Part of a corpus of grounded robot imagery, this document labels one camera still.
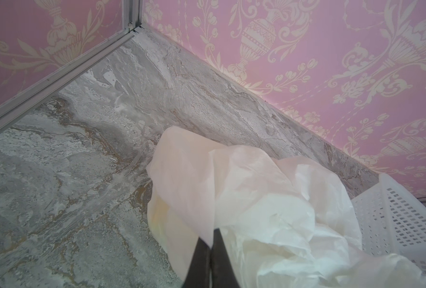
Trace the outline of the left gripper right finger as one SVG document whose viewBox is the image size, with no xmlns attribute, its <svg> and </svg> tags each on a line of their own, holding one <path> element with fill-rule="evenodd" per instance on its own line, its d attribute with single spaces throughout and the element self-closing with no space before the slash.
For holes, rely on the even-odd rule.
<svg viewBox="0 0 426 288">
<path fill-rule="evenodd" d="M 210 267 L 213 288 L 239 288 L 220 229 L 214 230 Z"/>
</svg>

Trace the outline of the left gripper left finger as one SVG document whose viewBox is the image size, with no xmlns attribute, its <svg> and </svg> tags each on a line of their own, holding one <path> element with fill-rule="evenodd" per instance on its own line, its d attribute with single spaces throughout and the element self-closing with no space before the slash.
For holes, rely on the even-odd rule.
<svg viewBox="0 0 426 288">
<path fill-rule="evenodd" d="M 182 288 L 209 288 L 210 248 L 199 238 Z"/>
</svg>

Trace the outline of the white plastic bag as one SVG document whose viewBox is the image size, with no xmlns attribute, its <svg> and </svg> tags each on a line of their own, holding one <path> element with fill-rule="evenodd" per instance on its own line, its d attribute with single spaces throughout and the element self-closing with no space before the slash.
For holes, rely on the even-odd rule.
<svg viewBox="0 0 426 288">
<path fill-rule="evenodd" d="M 185 280 L 198 240 L 219 230 L 243 288 L 423 288 L 395 253 L 371 256 L 340 178 L 306 157 L 277 160 L 179 127 L 161 136 L 147 167 L 148 226 Z"/>
</svg>

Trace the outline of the white perforated plastic basket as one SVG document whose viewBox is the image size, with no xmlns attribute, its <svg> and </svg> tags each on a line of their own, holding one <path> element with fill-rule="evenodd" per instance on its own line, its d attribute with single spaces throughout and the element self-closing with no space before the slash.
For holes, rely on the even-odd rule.
<svg viewBox="0 0 426 288">
<path fill-rule="evenodd" d="M 378 184 L 352 203 L 363 251 L 372 256 L 403 255 L 426 277 L 426 207 L 387 174 L 380 174 Z"/>
</svg>

